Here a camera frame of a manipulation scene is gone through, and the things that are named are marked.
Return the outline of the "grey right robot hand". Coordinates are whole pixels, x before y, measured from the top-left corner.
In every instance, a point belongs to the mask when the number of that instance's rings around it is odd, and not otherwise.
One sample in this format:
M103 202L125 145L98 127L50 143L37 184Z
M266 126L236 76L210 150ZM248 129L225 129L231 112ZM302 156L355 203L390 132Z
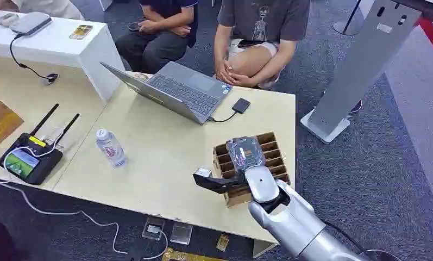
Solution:
M225 145L238 175L243 175L251 167L265 166L266 159L257 137L233 138Z

